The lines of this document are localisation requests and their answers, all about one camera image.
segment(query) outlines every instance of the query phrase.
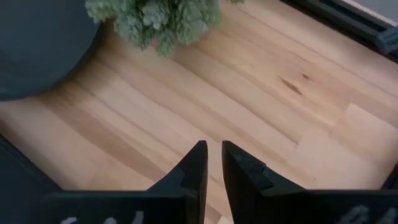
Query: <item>wood grain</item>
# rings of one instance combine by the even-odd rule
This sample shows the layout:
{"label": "wood grain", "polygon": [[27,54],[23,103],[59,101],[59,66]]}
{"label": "wood grain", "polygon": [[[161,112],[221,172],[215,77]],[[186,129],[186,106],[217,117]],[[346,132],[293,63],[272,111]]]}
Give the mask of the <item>wood grain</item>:
{"label": "wood grain", "polygon": [[231,223],[221,141],[311,189],[377,189],[398,162],[398,65],[277,0],[173,60],[112,30],[76,76],[0,103],[0,133],[64,189],[146,189],[201,139],[206,223]]}

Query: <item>succulent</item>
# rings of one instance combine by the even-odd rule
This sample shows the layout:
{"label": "succulent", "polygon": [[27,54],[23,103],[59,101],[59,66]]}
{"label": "succulent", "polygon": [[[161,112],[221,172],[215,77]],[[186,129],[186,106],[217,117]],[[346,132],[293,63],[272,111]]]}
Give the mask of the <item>succulent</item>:
{"label": "succulent", "polygon": [[[156,40],[157,52],[172,57],[176,44],[192,44],[220,23],[219,0],[86,0],[94,22],[114,20],[114,31],[144,50]],[[229,0],[233,4],[244,0]]]}

